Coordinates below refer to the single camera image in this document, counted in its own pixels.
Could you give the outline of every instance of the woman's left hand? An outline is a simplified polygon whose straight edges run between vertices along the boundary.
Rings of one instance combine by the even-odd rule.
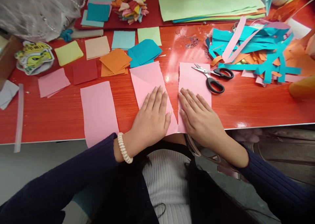
[[[166,105],[167,92],[163,93],[162,86],[155,87],[152,93],[146,96],[131,130],[122,136],[129,157],[136,156],[164,138],[171,123],[171,112],[166,114]],[[123,161],[119,146],[115,146],[115,143],[118,144],[118,141],[114,142],[116,160]]]

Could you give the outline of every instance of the finger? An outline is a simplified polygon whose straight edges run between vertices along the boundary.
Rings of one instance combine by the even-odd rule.
[[[199,112],[200,108],[197,106],[196,102],[191,98],[191,96],[189,95],[188,91],[181,88],[181,93],[185,96],[187,102],[189,103],[189,105],[191,106],[191,108],[195,111],[195,112]]]
[[[185,96],[181,92],[178,93],[178,97],[179,97],[180,103],[181,103],[184,111],[187,113],[188,117],[196,114],[195,111],[191,108],[190,104],[187,102]]]
[[[209,112],[214,112],[212,110],[212,108],[209,106],[209,104],[206,102],[206,100],[200,96],[199,94],[197,94],[197,98],[199,99],[199,101],[201,102],[201,104],[205,107],[205,109],[207,109]]]
[[[160,115],[165,115],[165,113],[166,113],[166,106],[167,106],[167,92],[165,91],[163,93],[160,109],[158,111],[158,113]]]
[[[168,130],[170,123],[171,123],[171,115],[172,115],[172,111],[170,111],[169,113],[167,113],[165,115],[165,123],[164,123],[164,129],[165,131]]]
[[[200,102],[200,100],[194,95],[194,93],[192,91],[190,91],[189,89],[187,89],[187,92],[189,93],[189,95],[191,96],[191,98],[195,101],[196,105],[203,111],[206,111],[206,108],[203,106],[203,104]]]
[[[158,88],[155,87],[151,93],[151,96],[149,98],[149,101],[148,101],[148,105],[147,105],[147,108],[145,110],[152,110],[153,108],[153,105],[154,105],[154,101],[155,101],[155,96],[157,94],[157,91],[158,91]]]
[[[162,101],[163,88],[160,86],[157,90],[157,94],[155,96],[155,101],[153,105],[153,111],[158,112],[160,109],[161,101]]]
[[[147,94],[147,96],[144,99],[143,105],[140,109],[140,111],[145,111],[145,109],[147,108],[148,102],[149,102],[149,98],[150,98],[150,93]]]
[[[184,123],[185,123],[185,125],[186,125],[186,128],[187,128],[188,133],[191,133],[194,128],[193,128],[193,126],[190,124],[187,114],[184,112],[183,109],[181,109],[181,110],[179,111],[179,113],[180,113],[180,115],[181,115],[181,117],[182,117],[182,119],[183,119],[183,121],[184,121]]]

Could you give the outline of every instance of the navy cardigan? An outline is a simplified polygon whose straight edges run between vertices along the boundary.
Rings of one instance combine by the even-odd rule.
[[[0,206],[0,223],[61,224],[65,217],[62,209],[74,195],[95,177],[111,173],[118,166],[113,151],[115,138],[116,134],[113,133],[92,148],[30,181]],[[313,191],[303,189],[254,153],[247,151],[249,164],[239,171],[282,223],[290,223],[299,216],[313,215]],[[146,187],[144,179],[140,179],[139,186]],[[142,191],[144,193],[138,201],[150,202],[147,189]]]

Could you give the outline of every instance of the beaded bracelet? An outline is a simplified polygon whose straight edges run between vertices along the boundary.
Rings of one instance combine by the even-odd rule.
[[[124,157],[124,160],[126,163],[130,164],[133,161],[133,158],[130,158],[127,154],[126,148],[124,146],[124,141],[122,140],[123,133],[118,133],[118,144],[121,151],[122,156]]]

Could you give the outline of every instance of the pink paper strip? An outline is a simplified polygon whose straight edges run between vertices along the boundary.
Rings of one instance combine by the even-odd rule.
[[[111,133],[119,133],[109,81],[81,88],[84,134],[88,148]]]
[[[139,109],[142,107],[145,97],[151,93],[154,87],[162,86],[163,91],[166,91],[163,75],[161,73],[160,63],[158,61],[147,65],[138,66],[130,69],[132,84],[134,85],[136,98]],[[166,135],[175,134],[178,130],[178,125],[169,97],[167,98],[166,113],[172,112],[171,124]]]
[[[222,59],[224,60],[224,63],[231,63],[237,57],[238,54],[235,55],[235,52],[233,53],[233,55],[231,55],[231,54],[232,54],[234,47],[236,46],[238,40],[240,39],[240,36],[243,32],[245,24],[246,24],[246,16],[242,16],[232,38],[230,39],[228,45],[226,46],[226,48],[222,54]]]
[[[210,64],[199,64],[202,68],[206,70],[210,70]],[[199,71],[191,68],[195,67],[194,63],[179,63],[179,83],[178,83],[178,91],[181,88],[189,89],[195,95],[199,94],[203,96],[203,98],[207,101],[207,103],[211,106],[211,92],[207,88],[206,85],[206,76]],[[179,110],[183,109],[180,101],[178,100],[178,132],[179,133],[187,133],[187,129]]]
[[[40,97],[52,96],[51,94],[67,87],[68,78],[65,75],[64,68],[60,68],[48,75],[38,78],[38,87]]]

